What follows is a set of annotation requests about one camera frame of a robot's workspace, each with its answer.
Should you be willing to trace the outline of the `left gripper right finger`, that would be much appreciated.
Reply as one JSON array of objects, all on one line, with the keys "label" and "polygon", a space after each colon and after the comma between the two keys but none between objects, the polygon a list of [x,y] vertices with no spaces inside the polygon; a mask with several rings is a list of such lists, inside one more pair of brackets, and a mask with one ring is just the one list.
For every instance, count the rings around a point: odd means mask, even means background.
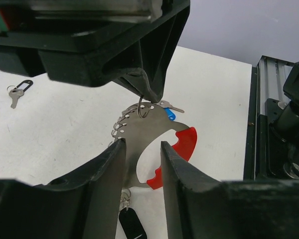
[{"label": "left gripper right finger", "polygon": [[299,180],[218,181],[161,143],[170,239],[299,239]]}]

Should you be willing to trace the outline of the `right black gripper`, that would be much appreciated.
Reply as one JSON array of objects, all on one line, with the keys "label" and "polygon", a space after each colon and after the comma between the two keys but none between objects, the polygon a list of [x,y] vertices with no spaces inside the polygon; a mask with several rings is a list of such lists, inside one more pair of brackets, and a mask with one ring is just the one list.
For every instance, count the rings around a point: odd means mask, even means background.
[{"label": "right black gripper", "polygon": [[0,70],[100,87],[107,44],[163,14],[162,0],[0,0]]}]

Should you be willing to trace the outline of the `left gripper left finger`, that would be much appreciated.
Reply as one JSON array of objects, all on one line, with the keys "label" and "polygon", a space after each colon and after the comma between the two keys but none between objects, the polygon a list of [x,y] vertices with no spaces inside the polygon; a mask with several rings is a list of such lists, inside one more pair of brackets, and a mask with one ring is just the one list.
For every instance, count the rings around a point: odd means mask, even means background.
[{"label": "left gripper left finger", "polygon": [[125,159],[120,139],[47,185],[0,180],[0,239],[113,239]]}]

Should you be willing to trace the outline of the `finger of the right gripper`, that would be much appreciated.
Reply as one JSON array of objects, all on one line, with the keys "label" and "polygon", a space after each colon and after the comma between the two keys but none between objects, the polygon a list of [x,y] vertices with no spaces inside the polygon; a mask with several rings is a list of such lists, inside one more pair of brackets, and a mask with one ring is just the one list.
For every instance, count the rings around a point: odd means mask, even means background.
[{"label": "finger of the right gripper", "polygon": [[107,44],[102,78],[157,103],[167,68],[190,13],[190,1],[173,0],[152,23],[139,23]]}]

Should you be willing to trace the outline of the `key with blue tag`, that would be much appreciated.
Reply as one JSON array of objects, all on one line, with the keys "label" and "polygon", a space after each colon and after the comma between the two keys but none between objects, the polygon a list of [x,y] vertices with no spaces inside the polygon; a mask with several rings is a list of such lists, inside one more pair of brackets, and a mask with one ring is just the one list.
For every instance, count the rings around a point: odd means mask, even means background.
[{"label": "key with blue tag", "polygon": [[171,121],[174,121],[176,119],[176,115],[173,112],[173,110],[176,112],[182,113],[182,114],[184,113],[183,109],[174,107],[170,102],[165,101],[165,100],[160,100],[158,105],[161,106],[162,108],[164,108],[165,112],[167,113],[168,118]]}]

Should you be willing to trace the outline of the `black tag with small key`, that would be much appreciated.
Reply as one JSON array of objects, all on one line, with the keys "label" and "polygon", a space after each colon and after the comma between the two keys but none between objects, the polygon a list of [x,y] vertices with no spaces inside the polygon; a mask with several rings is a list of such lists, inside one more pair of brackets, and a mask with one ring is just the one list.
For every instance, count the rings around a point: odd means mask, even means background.
[{"label": "black tag with small key", "polygon": [[127,239],[147,239],[148,236],[133,208],[130,189],[123,189],[120,196],[119,222]]}]

